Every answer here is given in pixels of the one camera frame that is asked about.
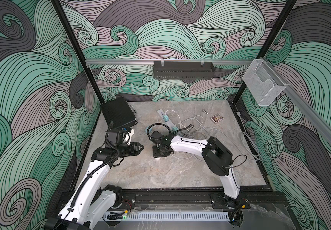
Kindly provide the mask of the small teal usb charger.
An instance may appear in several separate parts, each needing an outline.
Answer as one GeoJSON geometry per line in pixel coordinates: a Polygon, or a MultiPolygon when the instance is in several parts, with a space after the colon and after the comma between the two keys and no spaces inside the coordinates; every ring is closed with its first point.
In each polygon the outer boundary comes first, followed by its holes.
{"type": "Polygon", "coordinates": [[[164,115],[163,115],[163,119],[164,119],[165,122],[168,122],[168,121],[169,121],[169,117],[168,117],[168,115],[167,115],[167,114],[164,114],[164,115]]]}

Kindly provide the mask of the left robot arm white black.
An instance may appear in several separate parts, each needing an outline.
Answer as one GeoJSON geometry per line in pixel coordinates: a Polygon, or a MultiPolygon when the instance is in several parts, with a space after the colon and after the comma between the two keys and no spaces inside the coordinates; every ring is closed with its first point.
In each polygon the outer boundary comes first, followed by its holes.
{"type": "Polygon", "coordinates": [[[144,146],[132,142],[134,129],[123,127],[114,129],[109,124],[102,147],[96,149],[91,157],[88,170],[74,194],[61,209],[57,217],[48,218],[46,230],[92,230],[104,218],[110,208],[122,205],[122,189],[107,185],[99,197],[95,197],[100,184],[117,160],[138,156],[144,146]]]}

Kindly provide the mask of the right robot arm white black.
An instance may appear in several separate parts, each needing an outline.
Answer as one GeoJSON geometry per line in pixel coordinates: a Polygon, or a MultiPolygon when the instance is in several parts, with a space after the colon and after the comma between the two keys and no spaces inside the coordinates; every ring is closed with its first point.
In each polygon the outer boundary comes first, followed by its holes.
{"type": "Polygon", "coordinates": [[[231,151],[216,137],[196,140],[180,136],[182,131],[189,131],[193,125],[172,131],[167,125],[154,123],[147,127],[146,135],[153,145],[153,157],[168,157],[175,152],[184,152],[202,157],[209,170],[220,177],[224,195],[236,200],[240,194],[240,186],[233,174],[235,166],[231,151]]]}

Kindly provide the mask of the white power strip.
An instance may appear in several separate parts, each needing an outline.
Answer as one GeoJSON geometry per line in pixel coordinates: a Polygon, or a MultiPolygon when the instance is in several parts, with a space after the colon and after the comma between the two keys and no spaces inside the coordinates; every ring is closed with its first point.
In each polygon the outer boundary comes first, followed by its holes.
{"type": "Polygon", "coordinates": [[[157,113],[172,131],[178,130],[177,126],[171,121],[169,116],[162,109],[157,110],[157,113]]]}

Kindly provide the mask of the black metal box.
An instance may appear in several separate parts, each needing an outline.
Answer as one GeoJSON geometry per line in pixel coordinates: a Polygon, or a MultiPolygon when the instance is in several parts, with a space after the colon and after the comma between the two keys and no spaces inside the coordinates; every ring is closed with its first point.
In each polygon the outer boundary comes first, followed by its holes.
{"type": "Polygon", "coordinates": [[[109,126],[112,122],[114,129],[132,127],[138,122],[133,110],[123,97],[101,104],[100,110],[107,125],[109,126]]]}

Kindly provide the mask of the small colourful card box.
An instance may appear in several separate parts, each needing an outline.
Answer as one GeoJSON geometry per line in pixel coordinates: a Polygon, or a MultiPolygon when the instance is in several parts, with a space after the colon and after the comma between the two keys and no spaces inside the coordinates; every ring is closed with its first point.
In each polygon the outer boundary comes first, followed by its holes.
{"type": "Polygon", "coordinates": [[[221,122],[224,117],[221,114],[216,114],[210,118],[215,124],[221,122]]]}

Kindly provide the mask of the black wall shelf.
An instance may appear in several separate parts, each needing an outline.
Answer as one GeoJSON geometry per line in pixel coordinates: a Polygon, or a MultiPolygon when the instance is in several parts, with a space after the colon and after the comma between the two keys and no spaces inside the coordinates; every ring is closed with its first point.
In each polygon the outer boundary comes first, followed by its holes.
{"type": "Polygon", "coordinates": [[[214,75],[212,62],[157,61],[153,65],[153,76],[157,80],[210,80],[214,75]]]}

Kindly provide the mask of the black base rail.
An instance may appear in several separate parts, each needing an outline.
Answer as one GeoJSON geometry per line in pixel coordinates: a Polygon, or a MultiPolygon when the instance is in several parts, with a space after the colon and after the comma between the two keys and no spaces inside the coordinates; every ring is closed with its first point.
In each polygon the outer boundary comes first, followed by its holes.
{"type": "Polygon", "coordinates": [[[282,192],[243,187],[236,199],[228,198],[221,187],[211,188],[167,188],[167,189],[122,189],[116,198],[122,200],[126,208],[144,210],[150,207],[200,206],[202,208],[232,210],[245,205],[287,204],[282,192]]]}

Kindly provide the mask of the clear mesh wall bin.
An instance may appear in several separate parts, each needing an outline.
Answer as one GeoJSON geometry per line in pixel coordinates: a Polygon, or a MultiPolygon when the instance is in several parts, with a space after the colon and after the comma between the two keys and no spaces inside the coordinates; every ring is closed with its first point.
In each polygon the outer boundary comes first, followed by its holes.
{"type": "Polygon", "coordinates": [[[259,106],[269,106],[285,90],[286,84],[273,65],[265,59],[254,59],[243,82],[259,106]]]}

